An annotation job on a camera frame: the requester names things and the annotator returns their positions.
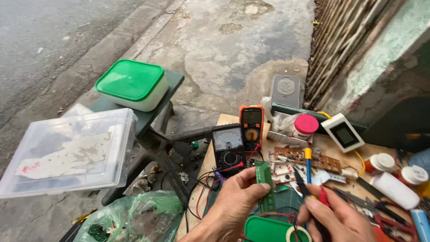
transparent storage box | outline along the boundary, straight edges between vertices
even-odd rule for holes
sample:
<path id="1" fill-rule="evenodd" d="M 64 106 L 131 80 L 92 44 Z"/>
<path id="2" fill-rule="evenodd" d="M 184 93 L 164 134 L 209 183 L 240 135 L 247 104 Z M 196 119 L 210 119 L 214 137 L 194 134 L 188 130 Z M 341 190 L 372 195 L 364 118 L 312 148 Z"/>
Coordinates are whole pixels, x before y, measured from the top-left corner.
<path id="1" fill-rule="evenodd" d="M 0 198 L 125 186 L 136 121 L 124 108 L 31 123 Z"/>

white bottle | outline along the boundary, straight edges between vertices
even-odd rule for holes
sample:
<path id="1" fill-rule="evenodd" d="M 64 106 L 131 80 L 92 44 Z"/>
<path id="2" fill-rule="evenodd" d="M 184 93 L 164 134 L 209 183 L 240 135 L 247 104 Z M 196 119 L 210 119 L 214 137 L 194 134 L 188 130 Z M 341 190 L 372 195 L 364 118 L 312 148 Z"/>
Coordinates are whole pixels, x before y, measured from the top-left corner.
<path id="1" fill-rule="evenodd" d="M 373 177 L 370 185 L 406 210 L 415 208 L 420 202 L 414 191 L 388 172 Z"/>

wooden board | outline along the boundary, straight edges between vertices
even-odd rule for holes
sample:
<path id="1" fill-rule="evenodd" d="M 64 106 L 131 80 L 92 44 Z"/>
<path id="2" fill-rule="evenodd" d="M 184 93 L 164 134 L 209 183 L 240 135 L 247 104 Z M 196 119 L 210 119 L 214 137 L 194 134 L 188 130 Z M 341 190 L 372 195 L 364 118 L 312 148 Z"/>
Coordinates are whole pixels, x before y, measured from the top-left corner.
<path id="1" fill-rule="evenodd" d="M 227 114 L 221 114 L 219 119 L 218 119 L 217 125 L 234 124 L 234 123 L 238 123 L 238 122 L 239 122 L 239 117 L 231 116 L 231 115 L 227 115 Z M 263 149 L 262 149 L 262 153 L 263 153 L 265 160 L 267 159 L 267 156 L 268 156 L 268 153 L 270 150 L 274 150 L 274 147 L 280 147 L 280 146 L 282 147 L 281 143 L 274 142 L 272 140 L 267 139 L 267 134 L 269 132 L 269 129 L 270 129 L 270 124 L 265 123 L 263 126 Z M 362 169 L 362 163 L 361 163 L 360 158 L 358 158 L 358 156 L 354 152 L 343 153 L 338 148 L 336 143 L 330 138 L 330 136 L 321 135 L 321 134 L 316 133 L 314 135 L 314 138 L 313 138 L 312 147 L 319 147 L 322 150 L 323 155 L 326 155 L 328 157 L 332 157 L 332 158 L 339 160 L 342 167 L 351 165 L 359 171 Z M 365 160 L 373 154 L 378 154 L 378 153 L 382 153 L 382 152 L 390 154 L 393 157 L 396 156 L 396 151 L 394 149 L 390 149 L 390 148 L 382 147 L 382 146 L 370 145 L 370 144 L 365 144 L 365 145 L 359 147 L 357 149 L 357 151 Z M 253 158 L 259 159 L 259 156 L 255 155 L 255 156 L 253 156 Z M 212 147 L 212 143 L 211 143 L 209 145 L 208 151 L 206 153 L 206 157 L 205 157 L 203 164 L 202 164 L 202 167 L 200 169 L 199 176 L 205 172 L 211 171 L 212 166 L 215 166 L 215 157 L 214 157 L 214 151 L 213 151 L 213 147 Z M 366 180 L 367 182 L 369 182 L 370 179 L 372 178 L 368 174 L 364 174 L 361 177 L 364 180 Z M 335 186 L 337 188 L 340 188 L 344 191 L 349 191 L 352 194 L 354 194 L 354 195 L 356 195 L 362 199 L 365 199 L 365 197 L 369 197 L 371 200 L 376 199 L 371 193 L 369 193 L 366 189 L 364 189 L 362 186 L 360 186 L 356 181 L 353 181 L 349 184 L 343 184 L 343 183 L 338 183 L 338 182 L 334 182 L 334 181 L 329 181 L 328 184 Z M 197 203 L 197 199 L 199 198 L 201 191 L 202 191 L 202 186 L 198 185 L 191 194 L 189 206 L 190 206 L 192 211 L 196 211 L 196 203 Z M 208 189 L 205 189 L 203 192 L 202 198 L 200 199 L 200 202 L 199 202 L 198 209 L 199 209 L 199 214 L 201 216 L 204 213 L 207 194 L 208 194 Z M 409 216 L 402 213 L 401 211 L 394 209 L 394 208 L 393 208 L 393 211 L 395 211 L 396 213 L 398 213 L 399 215 L 404 217 L 407 221 L 409 221 L 409 222 L 412 221 Z M 188 216 L 187 216 L 188 217 L 188 224 L 189 224 L 189 228 L 191 230 L 193 227 L 195 227 L 200 222 L 200 220 L 198 220 L 193 215 L 191 215 L 191 213 L 189 211 L 187 211 L 187 212 L 188 212 Z M 177 232 L 175 241 L 178 241 L 185 234 L 186 234 L 186 225 L 185 225 L 185 216 L 183 216 L 181 224 L 179 225 L 179 228 L 178 228 L 178 232 Z"/>
<path id="2" fill-rule="evenodd" d="M 275 147 L 274 157 L 278 157 L 279 155 L 287 158 L 287 161 L 306 164 L 304 151 L 301 149 Z M 319 167 L 336 174 L 342 173 L 342 167 L 339 160 L 326 155 L 316 154 L 314 152 L 312 152 L 312 166 Z"/>

green cutting mat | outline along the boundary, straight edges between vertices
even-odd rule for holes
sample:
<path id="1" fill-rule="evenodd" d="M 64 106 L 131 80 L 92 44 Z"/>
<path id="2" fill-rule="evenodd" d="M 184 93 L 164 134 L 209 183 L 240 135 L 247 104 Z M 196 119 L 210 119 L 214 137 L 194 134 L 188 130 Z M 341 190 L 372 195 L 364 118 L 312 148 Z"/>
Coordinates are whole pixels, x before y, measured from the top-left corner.
<path id="1" fill-rule="evenodd" d="M 221 189 L 221 186 L 217 190 L 211 190 L 210 191 L 209 200 L 208 200 L 209 207 L 211 207 L 214 204 L 220 189 Z M 275 203 L 276 203 L 276 212 L 289 214 L 291 211 L 294 211 L 294 209 L 283 208 L 283 207 L 289 206 L 289 207 L 299 209 L 300 204 L 303 203 L 303 198 L 301 198 L 293 188 L 289 187 L 285 191 L 275 193 Z M 205 216 L 207 213 L 208 213 L 208 208 L 206 207 L 203 215 Z M 259 214 L 260 214 L 260 211 L 259 211 L 258 205 L 257 205 L 252 210 L 250 215 L 257 215 L 258 216 Z M 273 216 L 273 215 L 271 215 L 271 216 L 267 216 L 266 218 L 275 219 L 275 220 L 282 221 L 282 222 L 288 222 L 288 218 L 285 216 Z"/>

analog multimeter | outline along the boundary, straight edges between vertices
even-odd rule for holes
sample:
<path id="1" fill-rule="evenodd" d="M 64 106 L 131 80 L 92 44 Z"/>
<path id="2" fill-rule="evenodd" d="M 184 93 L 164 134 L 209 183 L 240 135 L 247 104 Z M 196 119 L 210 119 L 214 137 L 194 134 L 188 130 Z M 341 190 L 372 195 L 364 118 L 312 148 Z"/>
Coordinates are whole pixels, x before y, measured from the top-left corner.
<path id="1" fill-rule="evenodd" d="M 246 167 L 245 150 L 243 149 L 242 126 L 227 124 L 212 128 L 212 144 L 214 147 L 217 169 L 228 169 L 243 162 Z M 231 177 L 239 170 L 221 172 L 224 177 Z"/>
<path id="2" fill-rule="evenodd" d="M 251 106 L 240 106 L 240 125 L 243 129 L 243 146 L 246 152 L 255 150 L 257 144 L 262 147 L 262 133 L 264 123 L 264 109 L 260 104 Z"/>

